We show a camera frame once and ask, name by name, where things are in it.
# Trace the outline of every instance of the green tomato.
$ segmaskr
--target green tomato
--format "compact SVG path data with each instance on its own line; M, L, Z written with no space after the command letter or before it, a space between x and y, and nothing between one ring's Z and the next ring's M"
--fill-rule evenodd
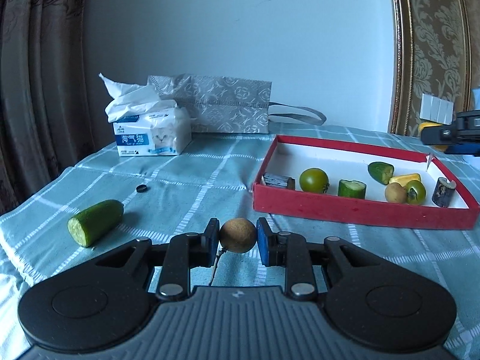
M411 180L405 185L406 202L408 204L421 205L425 202L427 192L423 184L418 180Z
M310 168L300 175L300 188L305 192L325 193L330 184L328 176L322 169Z

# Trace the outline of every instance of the checkered tablecloth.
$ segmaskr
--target checkered tablecloth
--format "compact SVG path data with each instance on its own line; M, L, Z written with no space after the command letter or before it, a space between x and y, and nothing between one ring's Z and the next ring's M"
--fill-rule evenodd
M253 211L251 185L274 134L319 137L428 152L416 138L348 129L272 123L270 135L196 134L174 157L118 157L109 145L0 218L0 357L13 359L27 346L16 320L25 288L138 236L154 243L176 234L202 232L208 220L266 216L273 231L303 234L309 242L336 235L432 279L454 296L458 318L445 346L459 359L480 358L480 226L473 231L415 230L322 222ZM480 173L460 156L437 156L480 199ZM149 190L137 193L135 187ZM101 200L125 205L124 220L95 247L78 247L66 222ZM206 285L210 269L195 268L192 285ZM320 271L319 288L325 289ZM158 280L158 271L154 282ZM262 266L256 247L227 253L214 285L283 285L283 268Z

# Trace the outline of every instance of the red tray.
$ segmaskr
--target red tray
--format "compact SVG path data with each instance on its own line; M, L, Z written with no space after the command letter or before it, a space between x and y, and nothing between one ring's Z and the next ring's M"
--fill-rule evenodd
M394 165L394 175L420 173L427 191L424 205L388 203L385 186L373 180L367 166L373 161ZM326 194L303 192L299 176L303 170L318 167L329 176ZM296 190L266 186L262 175L273 173L295 179ZM449 208L431 201L438 177L455 181L457 190ZM340 179L367 184L365 199L337 196ZM466 187L436 157L427 170L427 156L415 151L392 149L329 139L278 135L268 149L253 183L256 211L359 225L407 227L440 230L471 230L480 205Z

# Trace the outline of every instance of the tissue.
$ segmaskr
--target tissue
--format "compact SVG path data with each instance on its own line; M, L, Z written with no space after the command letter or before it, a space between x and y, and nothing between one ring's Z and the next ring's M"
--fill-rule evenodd
M179 155L191 142L190 117L152 85L114 82L102 74L113 101L106 106L119 156Z

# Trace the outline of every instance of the silver patterned bag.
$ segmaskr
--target silver patterned bag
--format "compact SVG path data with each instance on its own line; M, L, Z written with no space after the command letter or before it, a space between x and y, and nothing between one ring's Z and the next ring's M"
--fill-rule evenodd
M192 132L268 133L271 82L230 77L149 76L162 99L174 99L191 117ZM321 126L325 115L309 107L293 107L317 117L299 114L271 114Z

